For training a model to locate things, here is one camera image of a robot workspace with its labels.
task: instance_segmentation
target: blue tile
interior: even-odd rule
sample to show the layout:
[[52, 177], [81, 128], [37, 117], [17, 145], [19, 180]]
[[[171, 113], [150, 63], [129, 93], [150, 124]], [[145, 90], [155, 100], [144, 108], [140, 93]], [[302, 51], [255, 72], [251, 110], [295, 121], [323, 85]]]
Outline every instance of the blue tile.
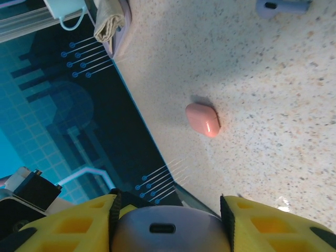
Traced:
[[20, 118], [20, 114], [18, 113], [18, 111], [14, 108], [10, 108], [8, 109], [6, 112], [6, 115], [7, 115], [7, 120], [9, 122], [13, 121], [13, 120], [16, 120], [18, 118]]
[[12, 77], [11, 75], [5, 70], [5, 71], [0, 71], [0, 80], [1, 81], [8, 81], [11, 80]]
[[43, 120], [43, 119], [48, 118], [47, 112], [44, 109], [41, 109], [41, 108], [39, 110], [35, 111], [35, 115], [39, 120]]
[[23, 117], [23, 120], [25, 121], [27, 125], [33, 125], [37, 122], [37, 119], [33, 113], [30, 113], [26, 115], [25, 117]]
[[39, 148], [35, 139], [31, 139], [31, 140], [25, 142], [25, 145], [30, 151], [34, 151], [34, 150]]
[[26, 125], [21, 118], [12, 121], [11, 125], [12, 125], [12, 131], [14, 132], [18, 132], [26, 128]]
[[42, 173], [42, 175], [45, 179], [52, 182], [53, 184], [56, 184], [60, 181], [59, 177], [53, 169], [49, 169], [48, 171]]
[[32, 111], [27, 104], [21, 104], [21, 105], [17, 106], [16, 109], [19, 111], [21, 116], [24, 116], [28, 113], [31, 113], [31, 111]]
[[49, 163], [49, 161], [47, 159], [42, 159], [41, 161], [39, 161], [37, 163], [37, 166], [40, 168], [41, 171], [44, 171], [44, 170], [50, 168], [51, 164]]
[[70, 194], [74, 198], [74, 200], [85, 197], [85, 195], [83, 194], [83, 192], [80, 189], [76, 189], [73, 192], [71, 192]]
[[51, 164], [58, 164], [62, 161], [62, 158], [59, 153], [52, 154], [49, 158]]
[[69, 169], [63, 163], [60, 163], [60, 164], [54, 166], [54, 170], [59, 175], [59, 177], [62, 178], [62, 179], [68, 177], [71, 174]]
[[66, 196], [61, 197], [63, 200], [74, 203], [74, 199], [71, 197], [70, 194], [67, 194]]
[[67, 189], [68, 192], [72, 192], [73, 190], [78, 188], [78, 185], [75, 180], [72, 180], [65, 184], [65, 188]]
[[13, 104], [8, 97], [3, 97], [2, 99], [0, 99], [0, 108], [2, 111], [9, 109], [12, 106]]
[[15, 146], [14, 148], [20, 156], [21, 155], [26, 155], [29, 152], [29, 150], [23, 144], [19, 144], [19, 145]]
[[46, 145], [46, 146], [44, 146], [44, 147], [42, 147], [42, 149], [43, 149], [43, 152], [44, 152], [46, 155], [50, 155], [50, 154], [52, 154], [52, 153], [54, 153], [54, 152], [56, 151], [54, 145], [51, 144], [51, 143], [48, 144], [48, 145]]
[[30, 131], [32, 132], [32, 134], [34, 136], [40, 135], [44, 132], [44, 130], [42, 129], [42, 127], [37, 123], [32, 125], [30, 128]]
[[43, 134], [43, 135], [39, 135], [37, 138], [36, 138], [36, 141], [37, 143], [40, 145], [40, 146], [43, 146], [43, 145], [46, 145], [47, 143], [50, 142], [48, 136], [46, 134]]
[[11, 142], [12, 145], [18, 145], [22, 143], [22, 140], [18, 134], [8, 135], [7, 138]]
[[6, 97], [7, 93], [3, 87], [0, 87], [0, 98]]
[[24, 98], [24, 96], [20, 93], [16, 93], [12, 96], [9, 97], [11, 102], [15, 105], [18, 106], [19, 104], [25, 103], [26, 99]]
[[31, 155], [32, 155], [32, 157], [33, 157], [33, 159], [34, 159], [35, 161], [42, 160], [42, 159], [45, 157], [44, 154], [43, 154], [43, 152], [42, 152], [42, 150], [40, 150], [40, 149], [38, 149], [38, 150], [36, 150], [36, 151], [33, 151], [33, 152], [31, 153]]
[[79, 205], [79, 204], [82, 204], [82, 203], [84, 203], [86, 201], [88, 201], [88, 200], [83, 197], [83, 198], [80, 198], [80, 199], [76, 200], [76, 204]]
[[23, 142], [26, 142], [33, 138], [31, 132], [27, 129], [21, 130], [17, 133]]
[[30, 154], [20, 155], [22, 161], [24, 162], [25, 166], [32, 165], [35, 161]]
[[11, 96], [15, 93], [20, 92], [18, 86], [16, 84], [14, 84], [13, 82], [9, 82], [7, 85], [4, 86], [4, 89], [6, 91], [6, 94], [8, 96]]

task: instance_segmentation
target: folded fabric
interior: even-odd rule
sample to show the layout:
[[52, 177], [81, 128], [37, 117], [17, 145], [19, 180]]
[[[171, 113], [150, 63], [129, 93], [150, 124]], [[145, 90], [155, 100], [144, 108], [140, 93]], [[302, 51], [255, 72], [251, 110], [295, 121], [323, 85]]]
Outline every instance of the folded fabric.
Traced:
[[125, 16], [119, 0], [98, 0], [97, 20], [94, 27], [94, 37], [98, 42], [109, 41], [112, 46], [112, 36], [118, 27], [125, 25]]

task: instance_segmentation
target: gray rounded component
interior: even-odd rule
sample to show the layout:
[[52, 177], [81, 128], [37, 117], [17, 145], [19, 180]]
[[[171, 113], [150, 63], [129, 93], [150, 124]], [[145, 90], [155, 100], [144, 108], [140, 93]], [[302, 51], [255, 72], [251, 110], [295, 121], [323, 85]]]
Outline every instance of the gray rounded component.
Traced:
[[229, 252], [222, 221], [207, 212], [183, 206], [150, 206], [120, 218], [113, 252]]

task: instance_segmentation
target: white plastic part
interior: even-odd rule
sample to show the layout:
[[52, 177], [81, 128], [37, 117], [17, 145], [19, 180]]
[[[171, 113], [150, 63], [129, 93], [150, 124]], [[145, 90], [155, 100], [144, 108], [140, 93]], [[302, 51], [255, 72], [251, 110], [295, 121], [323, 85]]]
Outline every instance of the white plastic part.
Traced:
[[31, 173], [27, 167], [20, 167], [9, 179], [5, 182], [5, 189], [14, 191], [25, 180], [25, 178]]
[[68, 202], [65, 199], [62, 199], [60, 197], [57, 197], [46, 210], [46, 214], [47, 215], [55, 214], [65, 209], [71, 208], [73, 206], [74, 206], [73, 203]]

